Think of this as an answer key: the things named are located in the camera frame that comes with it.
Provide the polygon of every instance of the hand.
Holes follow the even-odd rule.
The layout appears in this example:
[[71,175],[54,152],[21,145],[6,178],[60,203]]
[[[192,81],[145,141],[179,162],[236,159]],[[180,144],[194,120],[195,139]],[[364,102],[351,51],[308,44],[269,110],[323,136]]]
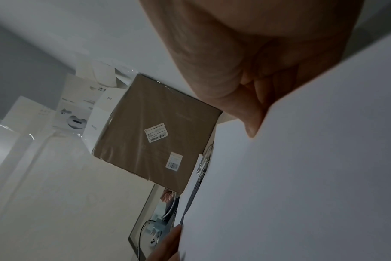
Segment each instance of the hand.
[[276,100],[341,59],[362,0],[141,0],[204,102],[253,137]]
[[181,225],[178,225],[161,241],[147,258],[147,261],[180,261],[178,254],[180,236]]

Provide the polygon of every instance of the brown cardboard box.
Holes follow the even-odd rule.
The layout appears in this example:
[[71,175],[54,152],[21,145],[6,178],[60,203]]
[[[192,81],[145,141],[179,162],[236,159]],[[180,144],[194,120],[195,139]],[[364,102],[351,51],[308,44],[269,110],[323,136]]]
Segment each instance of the brown cardboard box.
[[220,114],[210,105],[137,75],[92,154],[182,193]]

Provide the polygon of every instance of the cable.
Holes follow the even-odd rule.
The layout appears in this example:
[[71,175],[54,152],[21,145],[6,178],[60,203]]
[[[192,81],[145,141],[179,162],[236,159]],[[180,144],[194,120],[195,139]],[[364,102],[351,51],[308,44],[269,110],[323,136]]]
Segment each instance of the cable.
[[145,221],[144,225],[142,226],[142,228],[140,230],[140,237],[138,238],[138,261],[140,261],[140,254],[141,254],[141,233],[143,232],[143,229],[144,229],[145,225],[148,222],[154,222],[155,223],[155,220],[147,220],[147,221]]
[[170,210],[161,219],[164,219],[166,216],[168,216],[171,213],[171,210],[173,210],[176,196],[177,196],[177,193],[174,193],[174,199],[173,199],[173,203],[171,204]]

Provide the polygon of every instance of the white sticker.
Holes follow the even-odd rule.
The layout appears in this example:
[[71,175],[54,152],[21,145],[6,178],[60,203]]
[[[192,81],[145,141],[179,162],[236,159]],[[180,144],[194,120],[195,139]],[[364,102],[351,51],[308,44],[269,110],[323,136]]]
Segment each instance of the white sticker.
[[165,165],[165,167],[177,171],[178,168],[180,167],[180,163],[182,159],[183,159],[182,155],[171,152],[170,158],[168,159],[167,165]]
[[151,127],[144,130],[147,135],[148,142],[155,142],[159,139],[165,138],[168,136],[167,129],[165,128],[164,123],[161,123],[157,126]]

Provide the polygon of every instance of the sticker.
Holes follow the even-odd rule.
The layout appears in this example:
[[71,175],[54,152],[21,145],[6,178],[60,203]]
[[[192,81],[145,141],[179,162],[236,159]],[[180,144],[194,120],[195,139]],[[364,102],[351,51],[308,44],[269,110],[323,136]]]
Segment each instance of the sticker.
[[159,139],[165,138],[168,136],[167,129],[165,128],[164,123],[161,123],[157,126],[151,127],[144,130],[147,135],[148,142],[155,142]]
[[183,159],[182,155],[171,152],[170,158],[168,159],[167,165],[165,165],[165,167],[177,171],[178,168],[180,167],[180,163],[182,159]]

